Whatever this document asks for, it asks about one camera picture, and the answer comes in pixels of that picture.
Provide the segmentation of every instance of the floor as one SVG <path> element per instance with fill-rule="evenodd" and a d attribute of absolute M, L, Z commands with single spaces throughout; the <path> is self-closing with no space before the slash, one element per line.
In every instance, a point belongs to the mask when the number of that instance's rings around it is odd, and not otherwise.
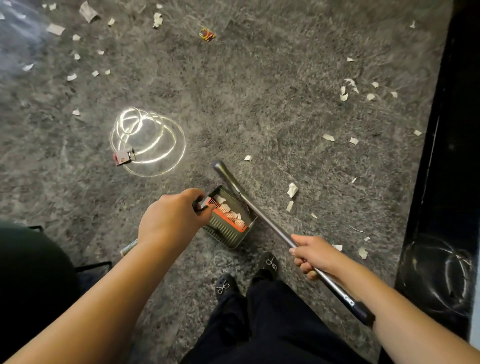
<path fill-rule="evenodd" d="M 211 161 L 222 159 L 285 230 L 342 244 L 393 284 L 423 145 L 414 131 L 427 125 L 450 2 L 168 0 L 158 29 L 156 3 L 145 0 L 92 0 L 101 19 L 90 24 L 79 1 L 61 0 L 53 11 L 12 3 L 28 26 L 20 36 L 0 20 L 0 44 L 14 44 L 0 48 L 0 218 L 44 225 L 75 265 L 117 262 L 151 202 L 188 187 L 213 190 L 221 181 Z M 66 28 L 62 36 L 34 35 L 50 22 Z M 217 38 L 201 40 L 202 26 Z M 345 78 L 359 93 L 348 86 L 342 102 Z M 128 106 L 183 129 L 186 152 L 170 172 L 142 178 L 115 167 L 109 134 Z M 300 191 L 287 212 L 291 182 Z M 263 223 L 235 251 L 197 234 L 142 313 L 129 362 L 178 362 L 215 306 L 212 280 L 227 270 L 245 290 L 265 250 L 325 323 L 375 362 L 371 331 L 307 282 Z"/>

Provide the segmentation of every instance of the paper scrap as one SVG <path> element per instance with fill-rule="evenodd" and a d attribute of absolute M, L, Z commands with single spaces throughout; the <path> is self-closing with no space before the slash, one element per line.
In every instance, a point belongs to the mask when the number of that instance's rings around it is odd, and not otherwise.
<path fill-rule="evenodd" d="M 362 230 L 358 230 L 358 229 L 354 228 L 354 227 L 353 227 L 353 226 L 351 226 L 351 225 L 349 225 L 349 226 L 350 226 L 350 227 L 351 227 L 353 230 L 355 230 L 355 231 L 358 231 L 358 232 L 363 232 L 363 233 L 365 233 L 364 231 L 362 231 Z"/>
<path fill-rule="evenodd" d="M 51 23 L 47 27 L 47 32 L 55 34 L 56 36 L 61 36 L 64 31 L 65 31 L 65 28 L 63 26 L 56 25 L 53 23 Z"/>
<path fill-rule="evenodd" d="M 325 140 L 330 140 L 331 142 L 334 142 L 334 141 L 335 141 L 335 138 L 332 137 L 331 135 L 328 135 L 328 134 L 324 134 L 324 135 L 322 136 L 322 138 L 325 139 Z"/>
<path fill-rule="evenodd" d="M 32 63 L 32 64 L 29 64 L 27 66 L 24 66 L 24 67 L 22 67 L 22 70 L 24 70 L 25 72 L 28 72 L 29 70 L 31 70 L 33 68 L 34 65 L 35 64 Z"/>
<path fill-rule="evenodd" d="M 351 78 L 346 78 L 344 81 L 347 81 L 348 84 L 352 87 L 357 87 L 357 84 L 355 83 L 354 80 L 352 80 Z"/>
<path fill-rule="evenodd" d="M 288 186 L 288 192 L 287 192 L 287 195 L 290 196 L 290 198 L 293 198 L 293 196 L 295 196 L 295 194 L 297 193 L 297 191 L 299 190 L 299 188 L 297 187 L 297 185 L 295 183 L 291 183 L 290 186 Z"/>
<path fill-rule="evenodd" d="M 163 24 L 162 14 L 159 12 L 156 12 L 155 14 L 153 14 L 153 28 L 157 29 L 162 24 Z"/>
<path fill-rule="evenodd" d="M 359 255 L 362 259 L 367 259 L 367 256 L 368 256 L 368 252 L 365 250 L 364 247 L 361 247 L 359 249 Z"/>
<path fill-rule="evenodd" d="M 290 212 L 292 210 L 292 206 L 293 206 L 293 200 L 290 201 L 287 205 L 287 211 Z"/>
<path fill-rule="evenodd" d="M 227 200 L 226 198 L 223 198 L 223 197 L 221 197 L 221 196 L 219 196 L 219 195 L 217 195 L 217 194 L 213 197 L 213 199 L 214 199 L 215 201 L 217 201 L 219 204 L 222 204 L 222 203 L 224 203 L 224 202 Z"/>
<path fill-rule="evenodd" d="M 88 4 L 88 1 L 85 1 L 80 7 L 80 14 L 87 20 L 91 22 L 94 18 L 98 16 L 98 13 Z"/>

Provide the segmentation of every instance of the black pants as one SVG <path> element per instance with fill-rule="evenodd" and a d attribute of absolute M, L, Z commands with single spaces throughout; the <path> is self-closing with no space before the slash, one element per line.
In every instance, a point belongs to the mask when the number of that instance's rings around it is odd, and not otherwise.
<path fill-rule="evenodd" d="M 229 292 L 183 358 L 190 363 L 366 364 L 292 289 L 268 271 L 247 297 Z"/>

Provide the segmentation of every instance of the black shoe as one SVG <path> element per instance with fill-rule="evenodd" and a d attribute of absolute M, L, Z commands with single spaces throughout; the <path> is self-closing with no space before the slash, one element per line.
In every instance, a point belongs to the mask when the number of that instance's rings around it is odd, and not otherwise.
<path fill-rule="evenodd" d="M 240 293 L 237 281 L 230 273 L 222 274 L 215 283 L 215 296 L 217 301 L 220 302 L 224 300 L 226 296 L 233 292 Z"/>
<path fill-rule="evenodd" d="M 260 257 L 260 263 L 258 265 L 258 273 L 261 271 L 268 271 L 272 275 L 272 280 L 278 279 L 278 271 L 280 264 L 278 259 L 271 252 L 263 253 Z"/>

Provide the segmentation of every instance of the hand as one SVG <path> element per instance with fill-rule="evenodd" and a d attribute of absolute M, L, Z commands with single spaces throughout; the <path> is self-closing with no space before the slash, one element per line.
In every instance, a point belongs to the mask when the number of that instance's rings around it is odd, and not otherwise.
<path fill-rule="evenodd" d="M 313 267 L 338 277 L 339 269 L 350 260 L 319 236 L 292 235 L 292 239 L 298 244 L 290 249 L 295 264 L 310 280 L 318 277 Z"/>
<path fill-rule="evenodd" d="M 165 194 L 152 203 L 138 227 L 138 243 L 164 244 L 181 254 L 190 244 L 197 231 L 212 217 L 213 206 L 199 215 L 192 204 L 205 194 L 195 188 L 181 194 Z"/>

